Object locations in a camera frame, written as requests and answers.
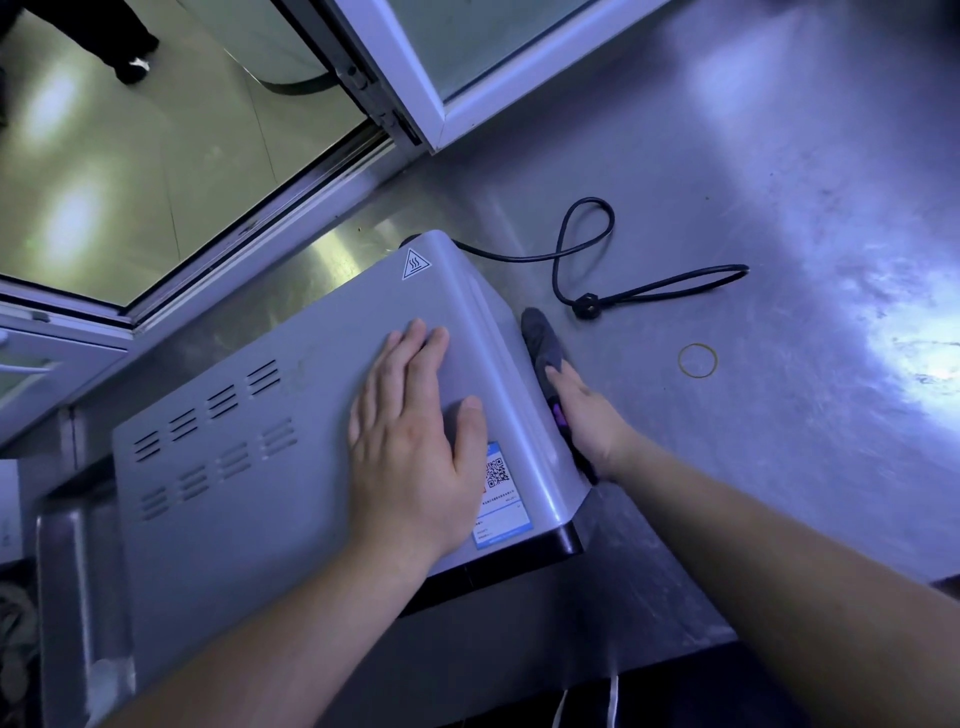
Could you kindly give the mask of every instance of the forearm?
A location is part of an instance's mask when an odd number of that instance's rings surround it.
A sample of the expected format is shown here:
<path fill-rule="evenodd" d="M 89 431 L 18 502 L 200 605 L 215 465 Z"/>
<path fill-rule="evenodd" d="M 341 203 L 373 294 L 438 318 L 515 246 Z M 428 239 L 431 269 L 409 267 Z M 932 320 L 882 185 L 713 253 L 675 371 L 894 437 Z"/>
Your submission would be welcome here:
<path fill-rule="evenodd" d="M 827 724 L 960 722 L 960 607 L 649 441 L 617 480 L 740 637 Z"/>
<path fill-rule="evenodd" d="M 426 568 L 417 563 L 349 546 L 106 726 L 312 726 L 422 583 Z"/>

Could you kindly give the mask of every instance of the warning triangle sticker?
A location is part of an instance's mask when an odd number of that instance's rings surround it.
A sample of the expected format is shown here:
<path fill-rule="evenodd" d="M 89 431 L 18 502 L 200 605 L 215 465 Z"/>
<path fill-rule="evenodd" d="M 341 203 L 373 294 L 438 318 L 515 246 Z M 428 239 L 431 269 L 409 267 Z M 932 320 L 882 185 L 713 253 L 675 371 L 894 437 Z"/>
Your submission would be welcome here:
<path fill-rule="evenodd" d="M 429 267 L 430 261 L 411 248 L 407 251 L 407 262 L 403 266 L 403 280 L 407 280 Z"/>

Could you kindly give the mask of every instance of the ventilation slot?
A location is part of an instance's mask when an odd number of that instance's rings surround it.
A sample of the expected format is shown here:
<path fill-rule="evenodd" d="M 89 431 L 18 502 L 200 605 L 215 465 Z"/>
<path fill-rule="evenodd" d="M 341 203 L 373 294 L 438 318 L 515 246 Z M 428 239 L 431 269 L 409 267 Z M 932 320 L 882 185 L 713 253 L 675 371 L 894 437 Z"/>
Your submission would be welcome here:
<path fill-rule="evenodd" d="M 206 401 L 206 411 L 209 413 L 211 420 L 216 420 L 218 417 L 226 415 L 239 403 L 236 388 L 231 384 L 227 389 L 220 390 Z"/>
<path fill-rule="evenodd" d="M 259 369 L 247 375 L 247 389 L 251 397 L 256 397 L 266 389 L 280 383 L 280 369 L 276 366 L 276 359 L 269 361 Z"/>
<path fill-rule="evenodd" d="M 133 443 L 133 460 L 138 463 L 153 457 L 158 452 L 160 452 L 160 433 L 156 430 Z"/>
<path fill-rule="evenodd" d="M 167 489 L 165 487 L 156 488 L 140 496 L 140 519 L 142 521 L 152 521 L 168 510 L 170 510 L 170 503 L 167 499 Z"/>
<path fill-rule="evenodd" d="M 197 431 L 197 410 L 191 409 L 170 421 L 170 437 L 176 443 Z"/>
<path fill-rule="evenodd" d="M 264 457 L 276 455 L 282 449 L 287 449 L 296 443 L 297 432 L 289 417 L 278 425 L 268 427 L 260 435 L 260 446 L 263 448 Z"/>
<path fill-rule="evenodd" d="M 250 451 L 247 449 L 247 443 L 241 443 L 236 447 L 230 448 L 217 458 L 217 466 L 220 468 L 221 480 L 234 477 L 251 465 L 252 462 L 250 459 Z"/>
<path fill-rule="evenodd" d="M 197 497 L 200 493 L 210 487 L 209 479 L 206 477 L 206 465 L 187 471 L 177 478 L 177 485 L 180 488 L 180 499 L 189 500 Z"/>

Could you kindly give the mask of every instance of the person's leg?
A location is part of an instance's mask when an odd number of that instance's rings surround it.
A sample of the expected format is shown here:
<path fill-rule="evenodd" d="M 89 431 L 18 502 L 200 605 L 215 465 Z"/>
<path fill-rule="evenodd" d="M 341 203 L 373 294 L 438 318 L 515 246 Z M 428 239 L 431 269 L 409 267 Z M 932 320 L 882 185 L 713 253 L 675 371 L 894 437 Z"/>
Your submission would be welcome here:
<path fill-rule="evenodd" d="M 158 41 L 124 0 L 26 0 L 24 7 L 111 66 L 123 83 L 147 75 L 149 65 L 137 59 L 154 51 Z"/>
<path fill-rule="evenodd" d="M 124 61 L 143 58 L 156 50 L 159 41 L 125 0 L 96 0 L 95 5 L 105 23 L 105 35 Z"/>
<path fill-rule="evenodd" d="M 42 20 L 46 20 L 85 51 L 92 53 L 107 65 L 116 62 L 114 49 L 105 34 L 99 32 L 99 24 L 91 22 L 91 16 L 100 15 L 99 3 L 73 3 L 68 0 L 24 0 L 23 7 Z"/>

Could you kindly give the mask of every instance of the stainless steel countertop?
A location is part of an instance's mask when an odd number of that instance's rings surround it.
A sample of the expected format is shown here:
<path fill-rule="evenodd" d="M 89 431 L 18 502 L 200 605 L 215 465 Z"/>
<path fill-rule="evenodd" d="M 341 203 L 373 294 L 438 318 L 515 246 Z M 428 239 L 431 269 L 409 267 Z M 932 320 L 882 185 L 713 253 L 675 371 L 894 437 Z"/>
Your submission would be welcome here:
<path fill-rule="evenodd" d="M 543 253 L 595 195 L 617 227 L 562 264 L 572 298 L 753 272 L 584 323 L 549 264 L 476 261 L 508 303 L 541 307 L 591 386 L 686 460 L 914 578 L 960 572 L 960 44 L 946 4 L 901 7 L 671 4 L 81 402 L 88 460 L 407 235 Z M 712 376 L 680 371 L 693 342 Z M 584 556 L 400 620 L 323 724 L 437 725 L 733 638 L 621 491 L 585 508 Z"/>

